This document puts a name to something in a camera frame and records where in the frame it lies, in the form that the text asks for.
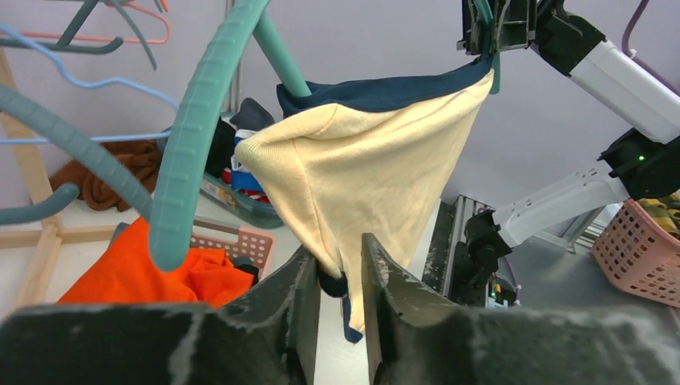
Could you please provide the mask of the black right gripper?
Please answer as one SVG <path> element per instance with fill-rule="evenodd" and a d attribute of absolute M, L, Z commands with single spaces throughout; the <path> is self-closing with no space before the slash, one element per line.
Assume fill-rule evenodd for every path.
<path fill-rule="evenodd" d="M 462 0 L 462 38 L 457 49 L 489 56 L 523 49 L 536 37 L 536 0 Z"/>

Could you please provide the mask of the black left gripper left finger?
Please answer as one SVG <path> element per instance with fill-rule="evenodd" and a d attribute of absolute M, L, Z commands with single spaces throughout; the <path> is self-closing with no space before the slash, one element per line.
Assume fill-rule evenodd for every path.
<path fill-rule="evenodd" d="M 298 249 L 228 305 L 30 306 L 1 325 L 4 384 L 311 384 L 320 289 Z"/>

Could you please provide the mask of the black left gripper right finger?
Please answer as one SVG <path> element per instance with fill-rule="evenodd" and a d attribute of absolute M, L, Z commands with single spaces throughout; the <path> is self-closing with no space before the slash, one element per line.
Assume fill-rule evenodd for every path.
<path fill-rule="evenodd" d="M 621 307 L 508 310 L 449 301 L 362 235 L 373 384 L 676 384 L 679 343 Z"/>

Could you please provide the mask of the teal plastic hanger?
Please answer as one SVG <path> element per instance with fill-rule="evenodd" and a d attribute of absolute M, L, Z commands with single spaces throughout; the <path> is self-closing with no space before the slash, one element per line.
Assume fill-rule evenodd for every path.
<path fill-rule="evenodd" d="M 283 87 L 297 97 L 309 84 L 290 57 L 267 13 L 265 1 L 240 1 L 218 27 L 180 103 L 160 169 L 148 246 L 156 265 L 174 270 L 184 261 L 201 171 L 233 73 L 250 39 L 256 39 Z"/>

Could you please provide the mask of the beige navy-trimmed underwear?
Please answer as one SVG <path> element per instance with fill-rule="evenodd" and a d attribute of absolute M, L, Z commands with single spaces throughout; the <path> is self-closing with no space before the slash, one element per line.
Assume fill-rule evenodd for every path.
<path fill-rule="evenodd" d="M 440 75 L 277 88 L 283 119 L 235 150 L 342 299 L 346 340 L 365 331 L 362 235 L 408 266 L 494 80 L 492 60 Z"/>

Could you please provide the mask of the blue white-lettered underwear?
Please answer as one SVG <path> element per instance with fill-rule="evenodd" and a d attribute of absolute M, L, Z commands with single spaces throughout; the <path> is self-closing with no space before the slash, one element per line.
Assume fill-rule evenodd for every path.
<path fill-rule="evenodd" d="M 242 140 L 256 134 L 257 131 L 237 128 L 234 136 L 234 146 L 237 146 Z M 231 181 L 230 185 L 234 190 L 248 190 L 257 193 L 263 193 L 264 189 L 253 176 L 251 171 L 238 159 L 236 154 L 231 157 Z"/>

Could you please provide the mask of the cream navy labelled underwear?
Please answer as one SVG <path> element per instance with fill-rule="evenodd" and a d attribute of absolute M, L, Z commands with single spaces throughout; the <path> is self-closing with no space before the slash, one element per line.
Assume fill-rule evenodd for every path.
<path fill-rule="evenodd" d="M 255 99 L 245 98 L 239 111 L 229 119 L 238 130 L 259 132 L 275 123 L 273 116 Z"/>

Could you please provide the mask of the grey-blue plastic hanger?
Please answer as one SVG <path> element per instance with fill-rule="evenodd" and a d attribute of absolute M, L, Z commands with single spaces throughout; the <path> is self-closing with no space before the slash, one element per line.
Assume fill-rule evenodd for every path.
<path fill-rule="evenodd" d="M 1 86 L 1 111 L 47 138 L 100 178 L 110 176 L 116 170 L 122 171 L 124 175 L 119 180 L 108 184 L 145 220 L 151 218 L 152 199 L 147 190 L 110 152 L 72 124 L 5 85 Z"/>

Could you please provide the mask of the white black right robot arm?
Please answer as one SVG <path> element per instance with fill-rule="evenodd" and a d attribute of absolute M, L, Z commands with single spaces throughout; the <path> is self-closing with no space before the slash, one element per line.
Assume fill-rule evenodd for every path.
<path fill-rule="evenodd" d="M 465 195 L 499 208 L 540 191 L 597 158 L 629 123 L 533 49 L 500 56 L 500 92 L 491 96 L 447 184 L 448 197 Z M 572 213 L 526 241 L 501 262 L 515 272 L 524 306 L 627 303 L 587 249 L 570 253 L 556 237 L 581 223 Z"/>

